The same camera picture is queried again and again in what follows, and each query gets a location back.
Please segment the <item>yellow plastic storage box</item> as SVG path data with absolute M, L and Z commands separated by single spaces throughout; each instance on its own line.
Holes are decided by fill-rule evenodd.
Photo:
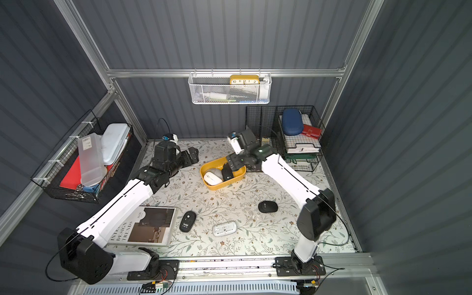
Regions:
M 229 168 L 229 162 L 226 157 L 206 163 L 200 168 L 201 178 L 206 187 L 211 191 L 219 190 L 240 181 L 246 172 L 246 166 L 233 172 Z

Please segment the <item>black Lecoo mouse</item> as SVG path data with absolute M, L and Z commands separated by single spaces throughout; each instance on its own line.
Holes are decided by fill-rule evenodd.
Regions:
M 232 169 L 231 169 L 229 163 L 225 163 L 222 166 L 221 173 L 222 173 L 222 177 L 223 177 L 224 182 L 229 181 L 230 179 L 234 178 L 234 174 L 232 172 Z

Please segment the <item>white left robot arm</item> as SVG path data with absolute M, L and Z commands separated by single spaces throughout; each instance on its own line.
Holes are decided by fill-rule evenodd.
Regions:
M 108 252 L 104 248 L 113 233 L 132 213 L 182 168 L 199 162 L 199 150 L 181 150 L 172 141 L 161 141 L 154 149 L 151 165 L 140 168 L 112 200 L 75 229 L 62 230 L 57 238 L 63 269 L 93 285 L 107 275 L 126 273 L 130 279 L 153 279 L 161 267 L 159 256 L 147 248 L 136 252 Z

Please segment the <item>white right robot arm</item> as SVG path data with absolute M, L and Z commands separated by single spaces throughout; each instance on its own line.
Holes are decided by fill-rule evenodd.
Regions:
M 334 194 L 322 190 L 291 168 L 271 145 L 261 145 L 250 129 L 227 136 L 234 152 L 226 157 L 232 171 L 256 168 L 271 177 L 300 209 L 297 228 L 301 236 L 292 251 L 293 261 L 307 264 L 315 257 L 320 239 L 336 222 Z

